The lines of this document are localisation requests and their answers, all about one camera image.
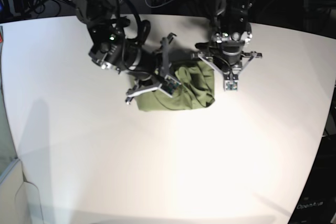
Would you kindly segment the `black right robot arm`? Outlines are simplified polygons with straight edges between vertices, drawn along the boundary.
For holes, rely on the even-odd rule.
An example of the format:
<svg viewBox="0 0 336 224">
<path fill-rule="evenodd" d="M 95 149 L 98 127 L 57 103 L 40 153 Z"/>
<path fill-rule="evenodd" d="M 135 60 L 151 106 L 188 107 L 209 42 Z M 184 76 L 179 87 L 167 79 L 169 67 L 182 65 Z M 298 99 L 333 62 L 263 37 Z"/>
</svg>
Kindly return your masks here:
<svg viewBox="0 0 336 224">
<path fill-rule="evenodd" d="M 134 78 L 134 86 L 126 92 L 126 103 L 145 93 L 160 91 L 172 97 L 180 86 L 171 71 L 170 44 L 175 37 L 168 34 L 160 47 L 143 49 L 151 23 L 142 20 L 130 0 L 73 0 L 76 16 L 87 26 L 93 42 L 89 56 L 101 69 L 112 69 Z"/>
</svg>

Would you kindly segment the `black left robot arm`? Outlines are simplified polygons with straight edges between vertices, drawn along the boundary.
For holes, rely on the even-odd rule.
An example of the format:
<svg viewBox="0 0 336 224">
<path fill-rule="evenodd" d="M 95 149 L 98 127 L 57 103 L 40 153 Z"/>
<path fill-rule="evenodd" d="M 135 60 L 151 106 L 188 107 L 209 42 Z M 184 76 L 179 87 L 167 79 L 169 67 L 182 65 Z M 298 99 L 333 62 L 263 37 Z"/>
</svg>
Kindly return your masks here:
<svg viewBox="0 0 336 224">
<path fill-rule="evenodd" d="M 215 0 L 208 42 L 196 43 L 200 60 L 223 76 L 225 90 L 237 90 L 239 75 L 262 53 L 245 52 L 253 37 L 248 12 L 254 0 Z"/>
</svg>

